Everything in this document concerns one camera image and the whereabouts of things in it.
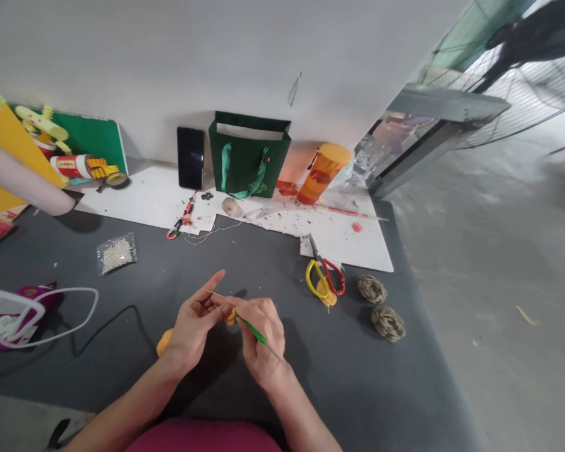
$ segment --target black phone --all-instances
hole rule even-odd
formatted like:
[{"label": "black phone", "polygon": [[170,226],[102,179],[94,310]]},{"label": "black phone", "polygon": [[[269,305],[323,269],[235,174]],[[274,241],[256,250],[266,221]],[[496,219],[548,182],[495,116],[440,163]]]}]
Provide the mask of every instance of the black phone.
[{"label": "black phone", "polygon": [[201,190],[203,187],[204,132],[178,128],[178,185]]}]

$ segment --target table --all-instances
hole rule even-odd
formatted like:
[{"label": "table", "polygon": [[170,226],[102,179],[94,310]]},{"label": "table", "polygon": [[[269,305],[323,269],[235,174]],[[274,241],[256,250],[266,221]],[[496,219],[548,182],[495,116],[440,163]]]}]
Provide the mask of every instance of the table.
[{"label": "table", "polygon": [[[391,204],[377,214],[395,273],[346,267],[347,291],[330,314],[309,291],[299,240],[253,225],[217,232],[203,244],[165,230],[82,212],[52,218],[29,208],[0,243],[0,289],[58,281],[95,287],[94,317],[80,331],[27,351],[0,352],[0,394],[96,412],[123,394],[156,360],[155,346],[176,312],[224,268],[221,294],[271,297],[282,319],[285,357],[316,410],[347,451],[478,451],[465,402],[449,372],[403,251]],[[216,227],[235,222],[219,217]],[[138,261],[97,275],[96,246],[134,232]],[[370,323],[372,305],[357,278],[373,274],[407,336],[391,344]],[[68,294],[46,318],[45,336],[85,318],[89,298]],[[198,367],[180,384],[165,416],[245,419],[283,442],[277,417],[247,370],[238,326],[208,336]]]}]

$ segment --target pink fabric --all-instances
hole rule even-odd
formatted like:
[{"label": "pink fabric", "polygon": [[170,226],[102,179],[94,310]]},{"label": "pink fabric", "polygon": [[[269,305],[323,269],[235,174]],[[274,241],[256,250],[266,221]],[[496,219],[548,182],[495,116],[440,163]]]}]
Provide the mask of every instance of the pink fabric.
[{"label": "pink fabric", "polygon": [[261,428],[248,422],[168,419],[153,427],[126,452],[282,452]]}]

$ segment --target wall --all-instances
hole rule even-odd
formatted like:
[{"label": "wall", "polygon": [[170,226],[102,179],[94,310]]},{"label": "wall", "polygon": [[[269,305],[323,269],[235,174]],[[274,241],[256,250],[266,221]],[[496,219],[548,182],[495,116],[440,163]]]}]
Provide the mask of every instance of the wall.
[{"label": "wall", "polygon": [[[119,121],[146,158],[214,110],[353,148],[468,0],[0,0],[0,94]],[[303,73],[293,108],[288,96]]]}]

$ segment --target yellow paper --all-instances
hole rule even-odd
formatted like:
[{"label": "yellow paper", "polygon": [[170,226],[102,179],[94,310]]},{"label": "yellow paper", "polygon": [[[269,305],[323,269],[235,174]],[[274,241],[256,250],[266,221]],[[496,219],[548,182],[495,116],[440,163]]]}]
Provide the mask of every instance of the yellow paper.
[{"label": "yellow paper", "polygon": [[[0,109],[0,148],[54,185],[61,186],[60,177],[10,108]],[[0,188],[0,212],[25,203],[24,200]]]}]

